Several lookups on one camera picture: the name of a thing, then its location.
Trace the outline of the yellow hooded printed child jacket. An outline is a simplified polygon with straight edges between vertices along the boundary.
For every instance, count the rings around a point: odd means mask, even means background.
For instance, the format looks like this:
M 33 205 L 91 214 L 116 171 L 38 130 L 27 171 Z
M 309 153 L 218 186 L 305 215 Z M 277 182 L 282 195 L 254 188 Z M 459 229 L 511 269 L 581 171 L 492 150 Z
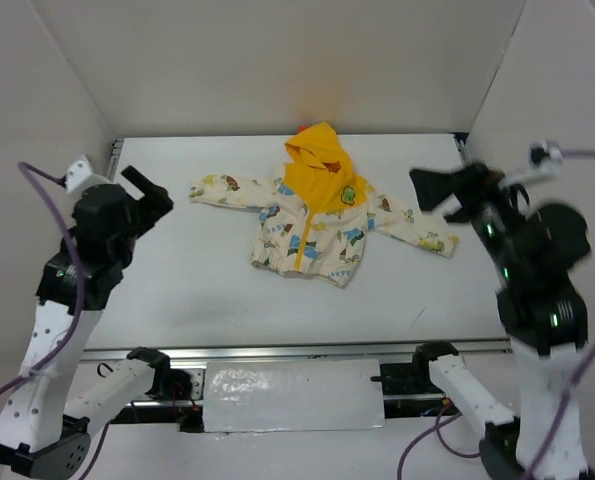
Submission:
M 285 149 L 289 162 L 264 177 L 209 174 L 189 191 L 192 203 L 257 211 L 253 266 L 343 288 L 371 232 L 445 258 L 454 253 L 458 238 L 446 221 L 376 189 L 328 123 L 301 129 Z

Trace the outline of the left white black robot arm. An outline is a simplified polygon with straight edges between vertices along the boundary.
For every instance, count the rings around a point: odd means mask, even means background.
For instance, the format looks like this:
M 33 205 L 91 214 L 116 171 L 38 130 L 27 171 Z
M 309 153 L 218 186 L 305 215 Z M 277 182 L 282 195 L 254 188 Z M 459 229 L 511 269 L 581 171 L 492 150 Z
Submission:
M 138 239 L 173 209 L 167 190 L 132 166 L 122 176 L 141 192 L 75 162 L 58 183 L 75 201 L 68 227 L 46 190 L 43 171 L 21 162 L 61 231 L 58 252 L 44 265 L 36 291 L 35 324 L 18 375 L 0 387 L 0 465 L 30 479 L 69 479 L 91 440 L 141 396 L 168 399 L 174 391 L 169 357 L 137 347 L 107 377 L 77 398 L 68 396 L 86 344 L 112 291 L 132 263 Z

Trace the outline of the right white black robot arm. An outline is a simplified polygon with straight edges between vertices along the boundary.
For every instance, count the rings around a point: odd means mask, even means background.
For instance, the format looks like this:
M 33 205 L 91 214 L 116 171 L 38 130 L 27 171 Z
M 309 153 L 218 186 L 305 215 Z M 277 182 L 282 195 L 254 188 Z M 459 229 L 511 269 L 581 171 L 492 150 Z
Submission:
M 492 479 L 595 479 L 582 445 L 576 372 L 588 342 L 588 311 L 569 278 L 590 253 L 587 223 L 575 208 L 546 202 L 518 208 L 523 174 L 512 180 L 476 162 L 452 172 L 413 169 L 419 208 L 455 197 L 449 223 L 473 227 L 498 270 L 498 314 L 518 369 L 520 410 L 498 405 L 454 354 L 412 367 L 423 391 L 438 387 L 477 432 Z

